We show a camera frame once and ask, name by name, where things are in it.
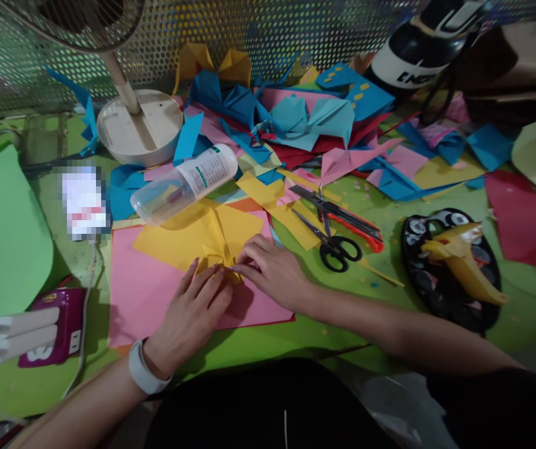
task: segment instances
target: green table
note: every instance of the green table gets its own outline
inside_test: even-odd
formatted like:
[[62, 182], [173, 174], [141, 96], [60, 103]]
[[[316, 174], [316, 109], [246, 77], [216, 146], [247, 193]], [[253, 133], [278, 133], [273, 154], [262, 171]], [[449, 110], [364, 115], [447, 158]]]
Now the green table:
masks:
[[[71, 152], [79, 151], [84, 144], [79, 135], [82, 129], [78, 117], [69, 120], [67, 138]], [[93, 160], [103, 168], [107, 176], [118, 165], [106, 155], [96, 156]], [[277, 234], [286, 247], [299, 256], [303, 269], [311, 280], [326, 287], [374, 297], [395, 306], [421, 309], [400, 260], [399, 235], [402, 220], [414, 213], [427, 215], [445, 207], [460, 207], [475, 220], [483, 221], [484, 232], [499, 260], [504, 291], [510, 297], [510, 303], [503, 307], [499, 322], [487, 333], [487, 337], [509, 352], [536, 345], [536, 268], [502, 259], [494, 222], [487, 214], [484, 190], [472, 191], [462, 186], [432, 203], [422, 200], [395, 203], [376, 188], [371, 187], [366, 191], [365, 186], [364, 181], [360, 180], [358, 184], [357, 178], [348, 176], [329, 186], [329, 190], [341, 195], [352, 212], [380, 226], [386, 249], [381, 254], [371, 254], [366, 249], [370, 265], [404, 282], [407, 287], [403, 289], [394, 286], [359, 264], [351, 264], [350, 270], [344, 274], [330, 272], [320, 262], [317, 249], [306, 253], [289, 232], [275, 221]], [[54, 288], [59, 279], [68, 273], [74, 274], [82, 284], [86, 284], [91, 249], [87, 242], [71, 242], [66, 235], [65, 216], [58, 200], [56, 177], [44, 176], [33, 181], [32, 187], [55, 244], [54, 266], [43, 289]], [[352, 235], [336, 223], [333, 225], [341, 234]], [[97, 276], [87, 311], [85, 377], [118, 357], [117, 352], [107, 346], [109, 307], [107, 278], [102, 273]], [[330, 359], [327, 365], [333, 369], [337, 369], [341, 362], [376, 372], [390, 370], [391, 365], [384, 354], [367, 344], [349, 332], [297, 316], [295, 322], [215, 332], [204, 350], [182, 367], [178, 377], [182, 380], [208, 370], [292, 356]], [[16, 360], [0, 365], [0, 410], [22, 417], [45, 412], [61, 399], [76, 373], [77, 364], [78, 359], [74, 357], [59, 366], [37, 369], [18, 369]]]

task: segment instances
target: fan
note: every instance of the fan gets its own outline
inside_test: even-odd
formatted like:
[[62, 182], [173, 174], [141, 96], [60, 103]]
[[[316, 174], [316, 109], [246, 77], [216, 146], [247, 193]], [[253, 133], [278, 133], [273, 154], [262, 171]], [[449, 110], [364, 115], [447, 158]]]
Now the fan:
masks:
[[183, 123], [179, 105], [157, 90], [134, 91], [115, 50], [135, 33], [147, 0], [0, 0], [0, 13], [69, 49], [98, 54], [120, 99], [97, 119], [100, 140], [122, 163], [151, 166], [170, 159]]

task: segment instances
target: hand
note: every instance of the hand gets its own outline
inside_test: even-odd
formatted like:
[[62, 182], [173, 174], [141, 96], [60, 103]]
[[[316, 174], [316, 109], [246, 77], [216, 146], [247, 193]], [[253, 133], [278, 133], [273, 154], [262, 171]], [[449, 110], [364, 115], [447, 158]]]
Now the hand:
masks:
[[195, 259], [168, 306], [164, 322], [143, 346], [148, 368], [159, 379], [168, 379], [204, 347], [231, 303], [232, 282], [225, 279], [224, 268], [213, 266], [194, 277], [198, 264], [199, 259]]
[[307, 315], [311, 302], [318, 296], [316, 287], [307, 280], [293, 253], [278, 248], [260, 234], [247, 241], [237, 258], [237, 265], [230, 270], [242, 274], [293, 312]]

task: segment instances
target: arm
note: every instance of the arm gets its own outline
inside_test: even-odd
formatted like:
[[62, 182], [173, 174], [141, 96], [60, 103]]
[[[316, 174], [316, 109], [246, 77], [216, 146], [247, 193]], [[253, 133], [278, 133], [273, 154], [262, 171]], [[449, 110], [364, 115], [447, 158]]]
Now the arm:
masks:
[[231, 269], [281, 306], [354, 332], [425, 371], [477, 375], [503, 367], [522, 368], [490, 342], [451, 322], [312, 284], [292, 253], [261, 235], [246, 243], [237, 260], [239, 264]]
[[[232, 284], [224, 269], [193, 277], [196, 259], [168, 306], [162, 325], [145, 342], [146, 365], [166, 380], [203, 347], [231, 302]], [[127, 358], [118, 360], [73, 391], [25, 429], [11, 448], [92, 448], [136, 405], [147, 398], [133, 381]]]

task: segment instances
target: white smartwatch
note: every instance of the white smartwatch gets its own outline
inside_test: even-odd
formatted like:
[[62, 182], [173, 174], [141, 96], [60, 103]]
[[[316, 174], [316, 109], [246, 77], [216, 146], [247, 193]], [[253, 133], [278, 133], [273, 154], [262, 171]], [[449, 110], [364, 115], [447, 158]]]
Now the white smartwatch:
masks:
[[137, 341], [129, 351], [129, 371], [133, 380], [148, 395], [160, 393], [173, 379], [160, 380], [154, 376], [143, 359], [143, 340]]

